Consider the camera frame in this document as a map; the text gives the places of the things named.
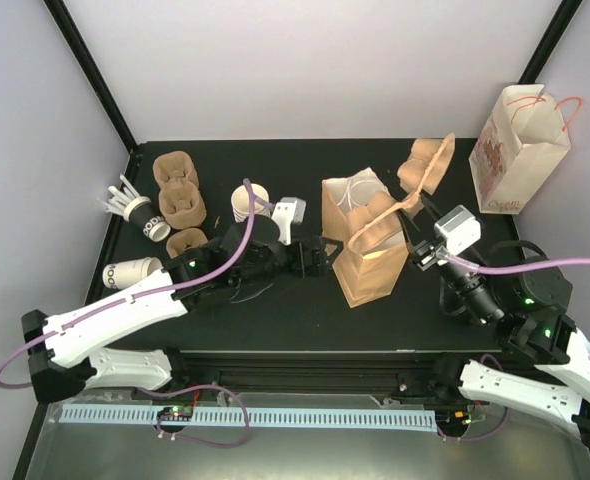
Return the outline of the pulp cup carrier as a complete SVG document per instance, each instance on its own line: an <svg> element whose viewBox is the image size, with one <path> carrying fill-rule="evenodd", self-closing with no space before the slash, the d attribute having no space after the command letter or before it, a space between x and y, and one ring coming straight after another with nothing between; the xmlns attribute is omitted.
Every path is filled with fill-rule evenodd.
<svg viewBox="0 0 590 480"><path fill-rule="evenodd" d="M176 230L200 227L207 216L198 187L186 179L164 185L159 193L159 208L167 223Z"/></svg>
<svg viewBox="0 0 590 480"><path fill-rule="evenodd" d="M187 180L196 187L199 186L195 165L185 151L173 151L158 156L153 162L153 176L161 189L179 180Z"/></svg>
<svg viewBox="0 0 590 480"><path fill-rule="evenodd" d="M170 258L176 258L187 250L201 247L207 242L208 238L201 229L191 227L171 235L166 242L166 251Z"/></svg>
<svg viewBox="0 0 590 480"><path fill-rule="evenodd" d="M455 150L455 135L443 139L416 139L408 159L397 170L406 193L396 201L384 191L374 193L364 206L347 214L350 238L347 248L356 254L374 251L402 231L399 213L413 218L422 208L422 193L433 195L446 174Z"/></svg>

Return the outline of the brown paper bag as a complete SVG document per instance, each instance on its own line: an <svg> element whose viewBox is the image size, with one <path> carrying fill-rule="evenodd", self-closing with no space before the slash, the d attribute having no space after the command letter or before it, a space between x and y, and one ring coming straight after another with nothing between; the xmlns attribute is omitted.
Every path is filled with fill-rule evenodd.
<svg viewBox="0 0 590 480"><path fill-rule="evenodd" d="M322 233L342 252L333 270L350 307L391 294L408 257L396 200L371 168L322 181Z"/></svg>

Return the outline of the stack of paper cups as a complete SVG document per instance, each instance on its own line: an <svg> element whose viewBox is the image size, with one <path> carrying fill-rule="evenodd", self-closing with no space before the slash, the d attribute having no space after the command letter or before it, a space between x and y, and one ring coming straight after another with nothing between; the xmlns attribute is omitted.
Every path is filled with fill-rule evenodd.
<svg viewBox="0 0 590 480"><path fill-rule="evenodd" d="M254 204L255 214L271 217L272 206L268 191L261 185L252 183L252 189L256 197ZM248 191L244 185L236 188L231 194L231 207L236 223L243 222L250 213L250 201Z"/></svg>

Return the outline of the cup holding white stirrers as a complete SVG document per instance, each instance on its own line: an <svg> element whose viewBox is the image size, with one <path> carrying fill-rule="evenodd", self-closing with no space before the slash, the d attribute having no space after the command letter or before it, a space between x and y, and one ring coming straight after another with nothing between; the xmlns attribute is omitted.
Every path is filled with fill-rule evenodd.
<svg viewBox="0 0 590 480"><path fill-rule="evenodd" d="M153 242L163 241L171 232L170 225L146 196L132 200L124 209L123 216L128 223Z"/></svg>

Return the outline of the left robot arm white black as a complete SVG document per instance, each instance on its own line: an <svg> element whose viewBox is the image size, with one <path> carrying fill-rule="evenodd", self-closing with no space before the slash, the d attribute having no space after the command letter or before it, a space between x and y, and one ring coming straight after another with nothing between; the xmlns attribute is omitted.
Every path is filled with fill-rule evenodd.
<svg viewBox="0 0 590 480"><path fill-rule="evenodd" d="M21 318L28 345L30 385L40 403L54 403L91 388L135 387L182 397L190 376L169 347L114 350L112 343L198 308L234 302L254 283L270 285L281 275L322 277L343 250L339 240L296 238L290 244L251 240L234 264L241 237L229 233L168 260L135 285L77 310L48 316L33 310Z"/></svg>

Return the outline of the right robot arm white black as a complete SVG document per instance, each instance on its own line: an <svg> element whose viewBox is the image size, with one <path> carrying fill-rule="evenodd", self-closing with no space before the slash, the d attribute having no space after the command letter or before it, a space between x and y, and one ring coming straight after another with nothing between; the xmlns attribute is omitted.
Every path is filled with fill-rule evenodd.
<svg viewBox="0 0 590 480"><path fill-rule="evenodd" d="M411 262L433 271L458 302L455 315L468 313L480 326L492 325L501 351L554 378L543 383L487 366L483 359L443 354L428 382L432 396L496 403L546 420L590 449L590 341L568 316L571 283L536 244L526 240L495 243L488 255L513 250L515 266L488 265L474 245L478 219L465 206L441 213L429 195L419 204L434 219L434 237L409 247Z"/></svg>

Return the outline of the white printed paper bag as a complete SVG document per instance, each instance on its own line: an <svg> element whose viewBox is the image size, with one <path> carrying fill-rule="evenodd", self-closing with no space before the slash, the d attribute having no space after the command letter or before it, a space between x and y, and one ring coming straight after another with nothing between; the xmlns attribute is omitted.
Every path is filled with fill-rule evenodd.
<svg viewBox="0 0 590 480"><path fill-rule="evenodd" d="M479 211L517 215L571 149L563 105L543 84L505 87L469 156Z"/></svg>

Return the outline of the right controller board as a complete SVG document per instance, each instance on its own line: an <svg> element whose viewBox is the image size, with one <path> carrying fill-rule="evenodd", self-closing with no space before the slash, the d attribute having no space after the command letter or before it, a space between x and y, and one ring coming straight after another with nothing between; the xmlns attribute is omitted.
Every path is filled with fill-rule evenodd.
<svg viewBox="0 0 590 480"><path fill-rule="evenodd" d="M447 426L470 425L483 422L487 419L487 412L484 409L437 411L436 422Z"/></svg>

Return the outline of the controller board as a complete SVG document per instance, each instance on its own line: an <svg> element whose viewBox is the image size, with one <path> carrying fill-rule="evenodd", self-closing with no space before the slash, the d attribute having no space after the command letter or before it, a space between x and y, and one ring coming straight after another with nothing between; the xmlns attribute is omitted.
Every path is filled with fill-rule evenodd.
<svg viewBox="0 0 590 480"><path fill-rule="evenodd" d="M157 421L188 422L193 416L194 408L186 405L166 406L156 414Z"/></svg>
<svg viewBox="0 0 590 480"><path fill-rule="evenodd" d="M436 422L447 426L470 425L483 422L487 419L487 412L484 409L437 411Z"/></svg>

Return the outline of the lying white paper cup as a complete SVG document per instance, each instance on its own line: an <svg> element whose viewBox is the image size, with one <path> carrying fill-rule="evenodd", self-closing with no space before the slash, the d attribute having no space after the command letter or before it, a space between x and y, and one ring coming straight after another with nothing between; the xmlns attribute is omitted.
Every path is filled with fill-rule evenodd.
<svg viewBox="0 0 590 480"><path fill-rule="evenodd" d="M147 278L162 268L162 262L156 257L145 257L106 265L102 272L102 281L106 288L123 290Z"/></svg>

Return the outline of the bundle of white stirrers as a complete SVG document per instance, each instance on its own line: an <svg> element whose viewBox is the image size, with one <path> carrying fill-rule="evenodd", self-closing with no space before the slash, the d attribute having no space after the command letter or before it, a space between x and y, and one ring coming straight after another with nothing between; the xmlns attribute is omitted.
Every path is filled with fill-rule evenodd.
<svg viewBox="0 0 590 480"><path fill-rule="evenodd" d="M139 192L125 175L120 174L121 186L109 185L106 199L99 199L104 211L109 214L124 216L128 206L140 197Z"/></svg>

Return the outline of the left controller board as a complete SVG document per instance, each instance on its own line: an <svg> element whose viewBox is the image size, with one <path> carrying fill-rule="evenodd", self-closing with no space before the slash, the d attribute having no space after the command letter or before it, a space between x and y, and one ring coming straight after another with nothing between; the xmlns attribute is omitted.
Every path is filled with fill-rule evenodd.
<svg viewBox="0 0 590 480"><path fill-rule="evenodd" d="M186 405L166 406L156 414L157 421L188 422L193 416L194 408Z"/></svg>

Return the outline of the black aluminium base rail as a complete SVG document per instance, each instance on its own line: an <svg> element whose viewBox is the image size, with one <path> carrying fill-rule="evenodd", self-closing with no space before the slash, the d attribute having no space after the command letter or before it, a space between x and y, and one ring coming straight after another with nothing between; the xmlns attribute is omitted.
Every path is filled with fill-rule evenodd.
<svg viewBox="0 0 590 480"><path fill-rule="evenodd" d="M435 353L188 352L179 354L191 382L235 393L374 394L422 392Z"/></svg>

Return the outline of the right black frame post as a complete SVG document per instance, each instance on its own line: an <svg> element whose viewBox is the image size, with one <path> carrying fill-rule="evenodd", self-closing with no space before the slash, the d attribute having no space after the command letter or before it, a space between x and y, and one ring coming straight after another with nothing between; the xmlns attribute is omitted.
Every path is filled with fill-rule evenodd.
<svg viewBox="0 0 590 480"><path fill-rule="evenodd" d="M582 0L560 2L517 81L519 85L534 84L537 81L582 3Z"/></svg>

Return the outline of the black frame post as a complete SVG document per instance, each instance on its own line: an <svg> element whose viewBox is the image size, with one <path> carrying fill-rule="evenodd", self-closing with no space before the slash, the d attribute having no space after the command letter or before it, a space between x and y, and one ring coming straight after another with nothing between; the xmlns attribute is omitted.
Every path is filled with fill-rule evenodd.
<svg viewBox="0 0 590 480"><path fill-rule="evenodd" d="M560 2L517 81L519 85L534 84L537 81L582 3L582 0Z"/></svg>
<svg viewBox="0 0 590 480"><path fill-rule="evenodd" d="M138 143L65 2L62 0L44 0L43 3L81 68L121 143L127 152L132 153L137 149Z"/></svg>

